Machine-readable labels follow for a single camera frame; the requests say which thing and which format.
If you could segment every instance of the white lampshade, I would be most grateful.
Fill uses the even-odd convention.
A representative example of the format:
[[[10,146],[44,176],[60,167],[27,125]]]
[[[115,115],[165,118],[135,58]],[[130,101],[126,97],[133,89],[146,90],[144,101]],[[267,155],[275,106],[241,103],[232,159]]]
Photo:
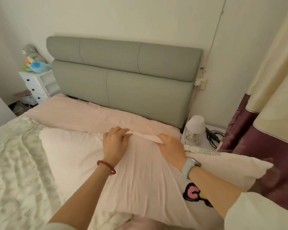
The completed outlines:
[[[194,115],[185,126],[194,134],[200,134],[206,130],[205,120],[199,115]]]

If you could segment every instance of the gray upholstered headboard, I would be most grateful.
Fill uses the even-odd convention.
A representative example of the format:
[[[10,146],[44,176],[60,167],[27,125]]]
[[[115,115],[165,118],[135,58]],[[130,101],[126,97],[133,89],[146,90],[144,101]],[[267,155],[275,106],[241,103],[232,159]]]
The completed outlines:
[[[202,50],[50,36],[62,93],[182,128]]]

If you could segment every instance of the white drawer cabinet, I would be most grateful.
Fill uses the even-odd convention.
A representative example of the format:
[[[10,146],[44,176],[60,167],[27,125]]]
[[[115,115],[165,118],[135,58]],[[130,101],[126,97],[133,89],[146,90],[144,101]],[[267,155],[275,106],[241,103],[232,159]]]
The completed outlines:
[[[52,70],[44,73],[19,72],[19,75],[38,103],[60,93]]]

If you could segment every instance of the blue plush toy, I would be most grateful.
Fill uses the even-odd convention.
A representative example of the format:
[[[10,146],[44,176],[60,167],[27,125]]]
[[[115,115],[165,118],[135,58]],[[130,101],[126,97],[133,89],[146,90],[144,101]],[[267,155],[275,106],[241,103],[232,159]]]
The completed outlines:
[[[30,66],[30,68],[27,69],[29,72],[35,72],[35,73],[43,73],[47,72],[51,69],[51,65],[43,63],[43,62],[33,62]]]

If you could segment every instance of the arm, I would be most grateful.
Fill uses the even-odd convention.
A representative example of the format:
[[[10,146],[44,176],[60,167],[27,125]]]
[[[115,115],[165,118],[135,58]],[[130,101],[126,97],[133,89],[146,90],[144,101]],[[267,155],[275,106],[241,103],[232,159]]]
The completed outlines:
[[[165,143],[158,143],[162,156],[168,163],[175,166],[181,172],[187,161],[183,145],[177,139],[170,136],[164,134],[158,136]],[[244,192],[235,185],[198,166],[194,166],[190,170],[189,178],[223,218],[225,218],[227,211],[236,202],[240,194]]]
[[[123,158],[131,134],[129,129],[111,128],[104,133],[103,161],[115,167]],[[77,230],[87,230],[92,220],[97,202],[111,173],[108,166],[99,164],[84,184],[65,202],[48,223],[63,223]]]

